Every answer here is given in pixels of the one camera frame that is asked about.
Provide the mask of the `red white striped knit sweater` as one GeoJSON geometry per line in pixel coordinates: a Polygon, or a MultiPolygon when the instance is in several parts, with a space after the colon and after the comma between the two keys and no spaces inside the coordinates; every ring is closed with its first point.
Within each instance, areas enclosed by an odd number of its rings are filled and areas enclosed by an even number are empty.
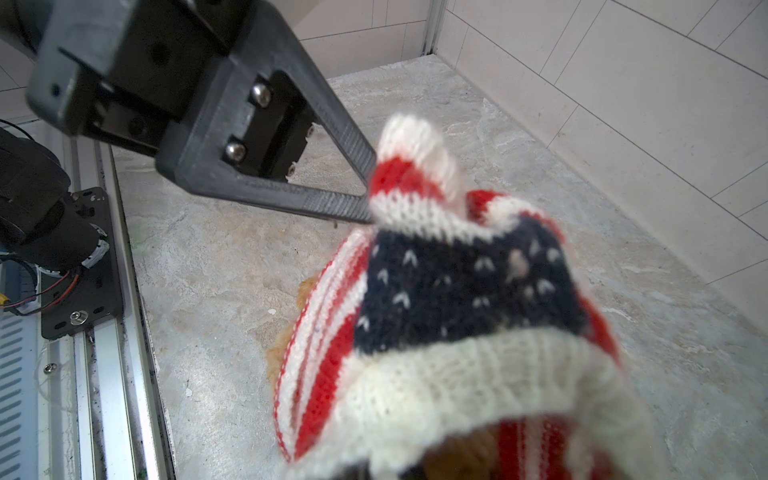
{"type": "Polygon", "coordinates": [[[290,479],[662,479],[652,420],[562,233],[467,190],[396,114],[368,206],[268,353],[290,479]]]}

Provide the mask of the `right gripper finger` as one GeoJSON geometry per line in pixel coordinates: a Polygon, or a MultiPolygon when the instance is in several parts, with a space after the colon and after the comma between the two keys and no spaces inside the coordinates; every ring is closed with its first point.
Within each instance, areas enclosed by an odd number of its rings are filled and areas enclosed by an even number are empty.
{"type": "Polygon", "coordinates": [[[208,62],[183,119],[169,123],[155,167],[194,195],[370,222],[365,195],[289,183],[315,127],[368,182],[372,145],[277,8],[254,1],[230,52],[208,62]]]}

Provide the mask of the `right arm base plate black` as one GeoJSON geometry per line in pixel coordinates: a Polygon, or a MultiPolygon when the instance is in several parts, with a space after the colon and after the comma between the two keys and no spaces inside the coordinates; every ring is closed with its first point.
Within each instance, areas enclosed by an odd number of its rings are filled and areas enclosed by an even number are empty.
{"type": "Polygon", "coordinates": [[[56,340],[123,313],[110,199],[100,187],[62,198],[63,215],[44,244],[41,335],[56,340]]]}

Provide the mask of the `brown plush teddy bear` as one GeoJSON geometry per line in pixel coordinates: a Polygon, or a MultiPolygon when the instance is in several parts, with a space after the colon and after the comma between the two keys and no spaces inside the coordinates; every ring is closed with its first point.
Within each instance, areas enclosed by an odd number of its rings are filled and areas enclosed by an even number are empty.
{"type": "Polygon", "coordinates": [[[430,479],[496,474],[497,429],[459,416],[467,368],[450,343],[481,323],[455,292],[414,279],[390,288],[334,266],[305,280],[297,303],[267,355],[278,445],[294,475],[366,462],[378,474],[422,463],[430,479]]]}

